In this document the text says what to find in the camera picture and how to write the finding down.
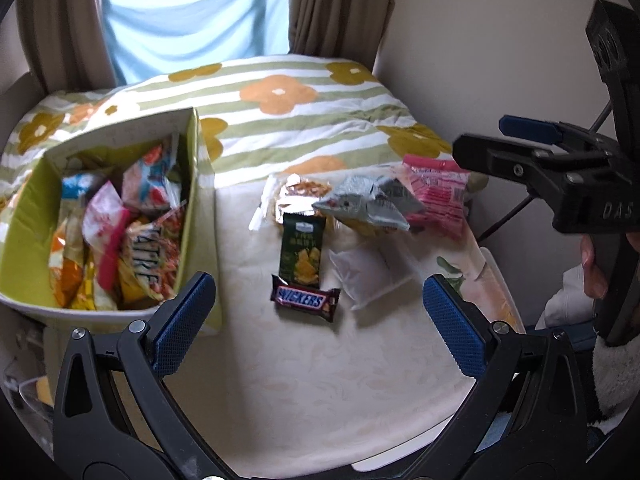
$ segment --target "white wall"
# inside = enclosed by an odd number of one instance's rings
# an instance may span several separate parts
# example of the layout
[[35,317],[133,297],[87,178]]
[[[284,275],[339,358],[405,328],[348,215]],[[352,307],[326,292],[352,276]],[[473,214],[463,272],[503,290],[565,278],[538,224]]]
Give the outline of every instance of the white wall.
[[[498,136],[504,114],[588,127],[608,99],[584,33],[592,5],[396,0],[376,75],[417,120],[449,140],[463,132]],[[611,119],[605,129],[613,131]],[[492,180],[472,212],[476,234],[525,196],[515,184]],[[554,232],[551,217],[536,201],[486,242],[525,323],[538,318],[562,272],[579,262],[577,237]]]
[[20,43],[14,3],[0,23],[0,94],[6,92],[28,71],[29,66]]

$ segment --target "snickers bar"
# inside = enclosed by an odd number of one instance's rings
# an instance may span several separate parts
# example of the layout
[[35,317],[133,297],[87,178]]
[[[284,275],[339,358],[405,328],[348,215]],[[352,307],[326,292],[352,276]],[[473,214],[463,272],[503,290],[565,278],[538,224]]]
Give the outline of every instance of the snickers bar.
[[289,285],[280,276],[274,274],[272,276],[271,301],[273,303],[323,317],[329,323],[334,322],[335,309],[340,297],[339,288],[324,291],[308,286]]

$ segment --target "striped floral bedding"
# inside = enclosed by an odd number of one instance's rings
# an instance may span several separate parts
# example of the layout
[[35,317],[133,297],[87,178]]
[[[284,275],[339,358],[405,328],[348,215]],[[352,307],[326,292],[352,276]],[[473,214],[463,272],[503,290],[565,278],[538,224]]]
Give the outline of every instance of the striped floral bedding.
[[20,188],[51,146],[108,123],[194,107],[217,188],[277,171],[315,173],[447,156],[450,145],[418,124],[362,65],[268,56],[156,76],[129,87],[56,92],[16,125],[0,160],[0,256]]

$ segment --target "human hand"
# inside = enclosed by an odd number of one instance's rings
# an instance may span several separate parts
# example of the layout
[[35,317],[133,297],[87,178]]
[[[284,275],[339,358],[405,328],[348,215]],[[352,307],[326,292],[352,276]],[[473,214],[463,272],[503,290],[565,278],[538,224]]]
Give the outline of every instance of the human hand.
[[[640,233],[627,233],[626,239],[640,253]],[[580,254],[582,255],[582,270],[584,271],[584,293],[594,300],[599,300],[607,293],[609,283],[607,283],[604,274],[594,263],[595,252],[589,235],[582,236]]]

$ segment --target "window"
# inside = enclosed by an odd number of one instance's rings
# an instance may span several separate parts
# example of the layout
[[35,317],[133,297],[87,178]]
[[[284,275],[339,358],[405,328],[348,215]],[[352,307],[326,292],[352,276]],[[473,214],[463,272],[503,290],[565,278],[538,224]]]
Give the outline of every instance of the window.
[[119,84],[289,51],[289,0],[102,0]]

